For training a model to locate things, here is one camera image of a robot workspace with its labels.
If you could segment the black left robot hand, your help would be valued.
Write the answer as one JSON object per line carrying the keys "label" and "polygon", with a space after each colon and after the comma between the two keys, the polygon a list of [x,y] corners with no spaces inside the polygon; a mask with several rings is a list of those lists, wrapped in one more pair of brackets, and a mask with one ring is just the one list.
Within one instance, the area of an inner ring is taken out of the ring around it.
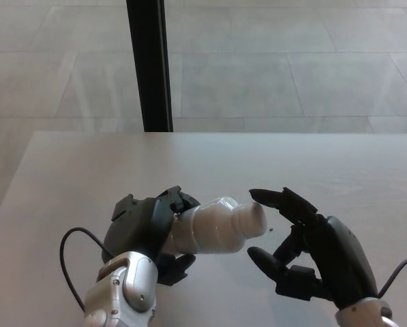
{"label": "black left robot hand", "polygon": [[102,261],[128,252],[139,252],[157,266],[157,282],[172,286],[187,277],[186,270],[195,262],[193,254],[175,257],[164,249],[176,214],[195,208],[200,202],[183,193],[179,186],[160,195],[137,200],[132,194],[115,205],[111,225],[104,238]]}

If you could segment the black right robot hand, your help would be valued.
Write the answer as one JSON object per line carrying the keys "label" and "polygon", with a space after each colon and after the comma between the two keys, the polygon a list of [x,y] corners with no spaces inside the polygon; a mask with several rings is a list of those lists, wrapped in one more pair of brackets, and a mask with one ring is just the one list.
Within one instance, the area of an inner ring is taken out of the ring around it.
{"label": "black right robot hand", "polygon": [[257,203],[277,209],[292,224],[274,253],[260,247],[247,250],[253,263],[276,283],[277,294],[299,300],[323,298],[338,309],[379,297],[361,243],[338,218],[324,217],[287,187],[251,189],[250,195]]}

